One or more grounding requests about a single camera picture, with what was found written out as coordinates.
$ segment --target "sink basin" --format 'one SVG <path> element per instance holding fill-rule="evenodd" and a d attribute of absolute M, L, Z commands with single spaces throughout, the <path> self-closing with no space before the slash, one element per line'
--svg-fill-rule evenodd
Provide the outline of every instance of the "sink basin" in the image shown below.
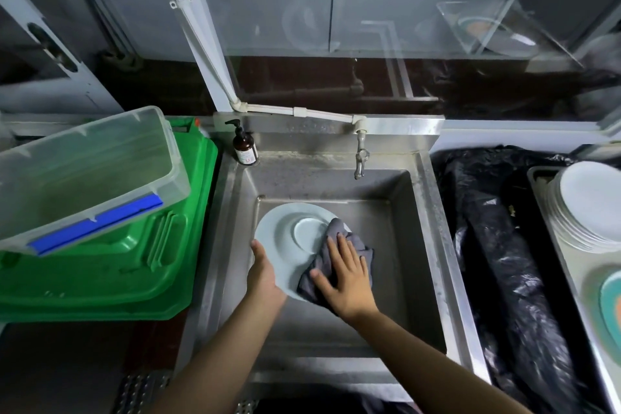
<path fill-rule="evenodd" d="M 213 336 L 244 296 L 252 264 L 249 243 L 261 217 L 284 203 L 307 202 L 339 216 L 375 249 L 373 294 L 381 311 L 489 380 L 429 156 L 373 154 L 361 180 L 353 179 L 354 167 L 353 154 L 343 152 L 262 150 L 252 167 L 224 154 L 204 269 L 198 270 L 197 307 L 186 327 L 193 312 L 196 325 L 184 333 L 192 350 Z M 357 332 L 325 308 L 288 298 L 244 396 L 333 389 L 410 400 Z"/>

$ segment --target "metal faucet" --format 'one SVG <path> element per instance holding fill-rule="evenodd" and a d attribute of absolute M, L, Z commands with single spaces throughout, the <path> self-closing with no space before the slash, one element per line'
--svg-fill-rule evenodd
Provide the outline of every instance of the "metal faucet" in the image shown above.
<path fill-rule="evenodd" d="M 371 157 L 371 153 L 365 149 L 366 131 L 358 130 L 358 151 L 356 152 L 356 171 L 353 178 L 358 180 L 365 175 L 365 162 Z"/>

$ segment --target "plate in sink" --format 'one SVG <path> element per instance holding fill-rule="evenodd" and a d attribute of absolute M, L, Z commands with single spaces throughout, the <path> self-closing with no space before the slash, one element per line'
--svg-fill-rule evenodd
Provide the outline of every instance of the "plate in sink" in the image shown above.
<path fill-rule="evenodd" d="M 276 285 L 291 298 L 306 301 L 296 293 L 298 282 L 321 249 L 328 224 L 337 217 L 321 206 L 286 203 L 261 218 L 255 239 L 274 266 Z"/>

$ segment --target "gray cloth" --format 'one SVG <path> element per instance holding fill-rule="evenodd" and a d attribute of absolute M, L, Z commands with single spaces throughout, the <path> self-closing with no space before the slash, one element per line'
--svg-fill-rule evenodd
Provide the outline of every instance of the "gray cloth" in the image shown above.
<path fill-rule="evenodd" d="M 330 307 L 328 301 L 325 300 L 321 291 L 315 286 L 315 283 L 312 281 L 310 272 L 312 269 L 321 270 L 322 274 L 328 278 L 328 281 L 332 284 L 333 287 L 337 287 L 338 285 L 338 277 L 337 273 L 332 271 L 332 261 L 330 260 L 330 251 L 328 250 L 328 244 L 326 239 L 330 236 L 334 242 L 337 242 L 337 233 L 341 233 L 345 236 L 348 241 L 351 241 L 353 247 L 356 249 L 356 252 L 359 256 L 364 256 L 366 260 L 367 267 L 369 269 L 369 280 L 371 286 L 373 286 L 373 278 L 371 278 L 371 264 L 373 263 L 373 254 L 375 253 L 373 249 L 367 247 L 362 239 L 353 233 L 348 233 L 345 230 L 345 224 L 343 220 L 339 218 L 334 218 L 330 224 L 328 224 L 328 229 L 325 230 L 325 236 L 323 237 L 323 242 L 321 245 L 321 250 L 315 258 L 310 263 L 309 267 L 304 271 L 300 281 L 298 283 L 298 289 L 296 293 L 300 295 L 307 301 L 311 303 L 315 303 L 316 305 L 323 306 L 324 308 L 328 308 L 330 311 L 334 312 Z"/>

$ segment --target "black garbage bag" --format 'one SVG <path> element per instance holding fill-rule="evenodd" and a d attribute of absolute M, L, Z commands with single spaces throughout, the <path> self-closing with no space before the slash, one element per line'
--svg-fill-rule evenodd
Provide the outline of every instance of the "black garbage bag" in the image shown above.
<path fill-rule="evenodd" d="M 433 165 L 493 383 L 535 413 L 601 412 L 583 396 L 568 344 L 502 189 L 563 154 L 497 147 L 443 151 Z"/>

